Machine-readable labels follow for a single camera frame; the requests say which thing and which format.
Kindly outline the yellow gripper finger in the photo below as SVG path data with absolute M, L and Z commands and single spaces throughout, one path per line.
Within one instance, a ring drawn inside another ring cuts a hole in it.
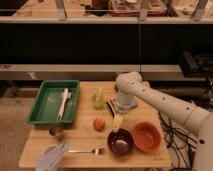
M 122 124 L 123 117 L 119 114 L 116 114 L 113 118 L 113 132 L 117 132 Z

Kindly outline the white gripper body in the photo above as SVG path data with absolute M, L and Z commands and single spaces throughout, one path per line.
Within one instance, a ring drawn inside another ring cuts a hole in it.
M 122 91 L 117 92 L 115 98 L 115 110 L 118 113 L 125 114 L 137 106 L 138 104 L 132 95 L 125 94 Z

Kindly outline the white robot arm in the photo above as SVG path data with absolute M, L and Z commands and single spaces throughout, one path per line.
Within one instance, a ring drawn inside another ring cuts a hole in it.
M 192 171 L 213 171 L 213 112 L 145 86 L 138 72 L 120 74 L 115 84 L 119 113 L 127 113 L 132 99 L 140 98 L 198 138 Z

